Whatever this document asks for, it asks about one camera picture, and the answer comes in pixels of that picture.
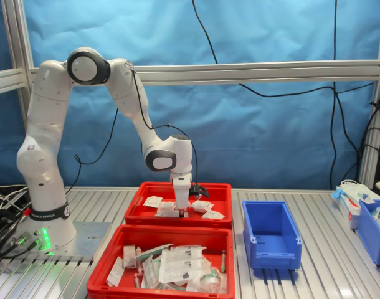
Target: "blue curtain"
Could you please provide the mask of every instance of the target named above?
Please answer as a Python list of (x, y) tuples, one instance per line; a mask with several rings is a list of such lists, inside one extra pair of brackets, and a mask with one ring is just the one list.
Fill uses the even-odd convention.
[[(38, 0), (26, 1), (25, 5), (36, 66), (50, 59), (63, 61), (81, 46), (93, 47), (106, 59), (124, 57), (135, 65), (214, 63), (191, 0)], [(196, 5), (220, 63), (333, 58), (334, 0), (196, 0)], [(377, 59), (379, 40), (380, 1), (339, 1), (337, 59)], [(339, 82), (337, 89), (367, 83)], [(249, 87), (278, 94), (325, 85), (332, 83)], [(192, 139), (200, 181), (233, 187), (329, 188), (332, 91), (262, 98), (238, 85), (194, 85), (146, 86), (146, 92), (154, 126), (171, 123)], [(373, 86), (340, 95), (348, 135), (356, 145), (368, 121), (372, 95)], [(115, 109), (105, 87), (73, 90), (58, 157), (65, 184), (71, 185), (77, 175), (74, 154), (90, 162), (101, 153)], [(173, 129), (158, 130), (162, 138), (173, 133)], [(20, 143), (23, 137), (17, 135), (15, 140)], [(337, 184), (356, 161), (344, 137), (338, 106), (334, 138), (338, 157), (333, 182)], [(0, 144), (12, 148), (2, 132)], [(0, 183), (19, 181), (15, 158), (7, 166), (2, 169)], [(77, 184), (138, 186), (143, 181), (168, 178), (168, 173), (152, 173), (144, 165), (135, 129), (119, 115), (103, 158), (84, 166)]]

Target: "metal workbench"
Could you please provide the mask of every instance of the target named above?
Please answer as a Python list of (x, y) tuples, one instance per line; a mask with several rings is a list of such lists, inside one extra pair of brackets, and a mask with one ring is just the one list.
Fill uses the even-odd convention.
[[(86, 281), (124, 214), (136, 188), (77, 187), (68, 195), (76, 221), (111, 222), (93, 263), (14, 259), (0, 272), (1, 298), (85, 298)], [(372, 263), (358, 235), (347, 229), (328, 191), (234, 189), (236, 298), (380, 298), (380, 267)], [(242, 231), (243, 200), (284, 200), (303, 239), (298, 271), (258, 270), (247, 265)]]

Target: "metal plate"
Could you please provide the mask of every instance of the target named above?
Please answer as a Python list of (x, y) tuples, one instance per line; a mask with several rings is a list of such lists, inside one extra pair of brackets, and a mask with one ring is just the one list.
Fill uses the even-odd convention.
[[(95, 262), (6, 261), (0, 272), (1, 298), (86, 298), (86, 282), (124, 214), (136, 188), (78, 187), (68, 195), (76, 221), (111, 222)], [(380, 298), (380, 267), (330, 198), (329, 191), (233, 189), (236, 299)], [(258, 270), (245, 254), (243, 200), (283, 200), (303, 239), (301, 269)]]
[(45, 260), (48, 255), (54, 255), (59, 260), (92, 261), (111, 225), (109, 222), (74, 221), (73, 223), (77, 230), (74, 240), (65, 246), (50, 251), (47, 255), (38, 255), (37, 259)]

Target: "blue bin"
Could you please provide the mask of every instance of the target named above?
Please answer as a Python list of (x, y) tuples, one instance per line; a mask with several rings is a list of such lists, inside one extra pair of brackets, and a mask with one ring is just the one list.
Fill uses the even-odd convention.
[(243, 201), (244, 242), (251, 268), (299, 269), (302, 240), (284, 201)]
[(380, 206), (380, 200), (376, 200), (375, 204), (359, 203), (361, 208), (357, 232), (373, 262), (380, 265), (380, 228), (371, 215)]

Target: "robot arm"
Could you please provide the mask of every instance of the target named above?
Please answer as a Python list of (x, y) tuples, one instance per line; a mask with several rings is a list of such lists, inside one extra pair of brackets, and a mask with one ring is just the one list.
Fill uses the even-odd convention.
[(152, 171), (170, 170), (180, 214), (187, 209), (189, 190), (194, 195), (205, 194), (191, 186), (191, 141), (183, 135), (171, 135), (163, 141), (152, 129), (145, 89), (132, 64), (125, 59), (107, 61), (93, 49), (79, 48), (66, 62), (46, 61), (39, 67), (29, 105), (27, 135), (17, 155), (17, 167), (31, 195), (31, 220), (54, 221), (49, 235), (59, 240), (55, 246), (75, 237), (57, 167), (70, 92), (74, 85), (95, 84), (105, 84), (118, 109), (133, 122), (147, 167)]
[(147, 167), (156, 172), (170, 170), (176, 206), (183, 215), (188, 207), (192, 180), (191, 141), (184, 135), (171, 135), (161, 140), (152, 129), (146, 92), (131, 62), (114, 59), (109, 64), (111, 75), (106, 86), (119, 111), (133, 122), (141, 138)]

